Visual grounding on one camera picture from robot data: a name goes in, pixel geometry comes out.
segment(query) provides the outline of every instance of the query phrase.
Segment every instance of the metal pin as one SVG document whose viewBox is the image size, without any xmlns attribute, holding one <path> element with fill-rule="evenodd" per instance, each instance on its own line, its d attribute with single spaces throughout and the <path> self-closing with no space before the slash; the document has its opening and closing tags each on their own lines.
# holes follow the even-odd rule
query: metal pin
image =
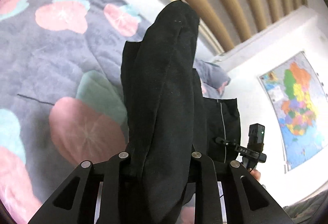
<svg viewBox="0 0 328 224">
<path fill-rule="evenodd" d="M 231 165 L 233 168 L 239 168 L 240 163 L 239 163 L 237 160 L 232 160 L 232 161 L 230 162 L 230 165 Z"/>
<path fill-rule="evenodd" d="M 88 168 L 89 166 L 91 166 L 90 161 L 83 161 L 82 164 L 81 164 L 81 167 L 83 167 L 83 168 Z"/>
<path fill-rule="evenodd" d="M 191 156 L 194 157 L 194 158 L 200 158 L 202 156 L 202 154 L 200 152 L 193 152 L 191 154 Z"/>
<path fill-rule="evenodd" d="M 129 156 L 129 154 L 127 152 L 121 152 L 121 153 L 119 153 L 118 156 L 119 156 L 119 158 L 124 159 L 124 158 L 127 158 Z"/>
</svg>

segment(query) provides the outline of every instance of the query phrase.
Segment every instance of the black garment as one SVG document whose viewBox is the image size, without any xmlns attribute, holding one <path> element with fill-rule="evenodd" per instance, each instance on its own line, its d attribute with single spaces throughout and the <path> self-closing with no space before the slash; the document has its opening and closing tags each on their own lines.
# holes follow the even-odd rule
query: black garment
<svg viewBox="0 0 328 224">
<path fill-rule="evenodd" d="M 200 79 L 192 68 L 198 24 L 190 6 L 175 1 L 158 15 L 142 42 L 124 47 L 126 151 L 131 176 L 137 178 L 127 187 L 127 223 L 175 223 L 185 197 L 192 143 L 196 150 L 207 150 L 206 112 L 215 110 L 205 110 Z M 212 102 L 217 108 L 217 101 Z"/>
</svg>

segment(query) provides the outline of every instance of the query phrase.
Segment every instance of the person's hand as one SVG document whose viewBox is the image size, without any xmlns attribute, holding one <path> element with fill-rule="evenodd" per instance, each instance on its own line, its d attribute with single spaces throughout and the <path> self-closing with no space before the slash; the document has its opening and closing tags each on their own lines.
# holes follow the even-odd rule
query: person's hand
<svg viewBox="0 0 328 224">
<path fill-rule="evenodd" d="M 260 182 L 260 178 L 261 178 L 261 172 L 259 172 L 257 169 L 253 168 L 253 170 L 251 171 L 249 169 L 251 175 L 258 181 Z"/>
</svg>

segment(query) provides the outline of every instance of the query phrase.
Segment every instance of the pink petal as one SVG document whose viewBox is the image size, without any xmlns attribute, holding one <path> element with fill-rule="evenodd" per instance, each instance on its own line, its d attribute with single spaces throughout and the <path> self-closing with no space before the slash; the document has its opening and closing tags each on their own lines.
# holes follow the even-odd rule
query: pink petal
<svg viewBox="0 0 328 224">
<path fill-rule="evenodd" d="M 183 207 L 181 210 L 182 224 L 194 224 L 195 222 L 195 207 Z"/>
<path fill-rule="evenodd" d="M 58 100 L 49 122 L 54 145 L 73 165 L 84 160 L 103 162 L 125 149 L 120 126 L 78 99 Z"/>
<path fill-rule="evenodd" d="M 87 10 L 80 2 L 61 1 L 40 7 L 35 12 L 35 21 L 47 30 L 71 30 L 83 34 L 88 28 L 86 14 Z"/>
<path fill-rule="evenodd" d="M 0 200 L 17 224 L 27 224 L 41 207 L 23 162 L 0 146 Z"/>
<path fill-rule="evenodd" d="M 135 35 L 138 29 L 138 21 L 135 17 L 123 12 L 113 4 L 107 4 L 104 14 L 109 23 L 123 36 L 130 37 Z"/>
<path fill-rule="evenodd" d="M 0 0 L 0 14 L 8 14 L 13 11 L 19 0 Z"/>
</svg>

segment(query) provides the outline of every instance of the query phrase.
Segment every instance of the map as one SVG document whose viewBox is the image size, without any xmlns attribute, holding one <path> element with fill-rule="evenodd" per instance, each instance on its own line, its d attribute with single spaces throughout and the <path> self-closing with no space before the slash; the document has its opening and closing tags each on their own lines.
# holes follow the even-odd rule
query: map
<svg viewBox="0 0 328 224">
<path fill-rule="evenodd" d="M 303 53 L 260 77 L 276 112 L 286 171 L 311 159 L 328 145 L 328 102 L 317 74 Z"/>
</svg>

